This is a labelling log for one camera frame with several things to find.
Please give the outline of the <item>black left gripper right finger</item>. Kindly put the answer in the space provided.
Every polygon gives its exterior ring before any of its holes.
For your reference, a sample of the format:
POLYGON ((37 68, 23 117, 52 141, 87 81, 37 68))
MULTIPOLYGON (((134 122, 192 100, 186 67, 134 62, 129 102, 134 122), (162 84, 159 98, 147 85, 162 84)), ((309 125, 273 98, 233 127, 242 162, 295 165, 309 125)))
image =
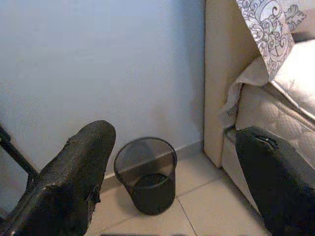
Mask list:
POLYGON ((236 131, 250 193, 273 236, 315 234, 315 170, 285 139, 257 126, 236 131))

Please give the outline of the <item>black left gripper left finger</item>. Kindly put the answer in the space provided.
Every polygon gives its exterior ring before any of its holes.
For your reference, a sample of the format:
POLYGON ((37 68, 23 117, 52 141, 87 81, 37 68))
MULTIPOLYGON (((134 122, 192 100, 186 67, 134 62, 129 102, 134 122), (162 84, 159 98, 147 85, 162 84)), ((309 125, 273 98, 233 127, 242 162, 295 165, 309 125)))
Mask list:
POLYGON ((84 126, 26 188, 0 226, 3 236, 82 236, 100 190, 116 130, 105 120, 84 126))

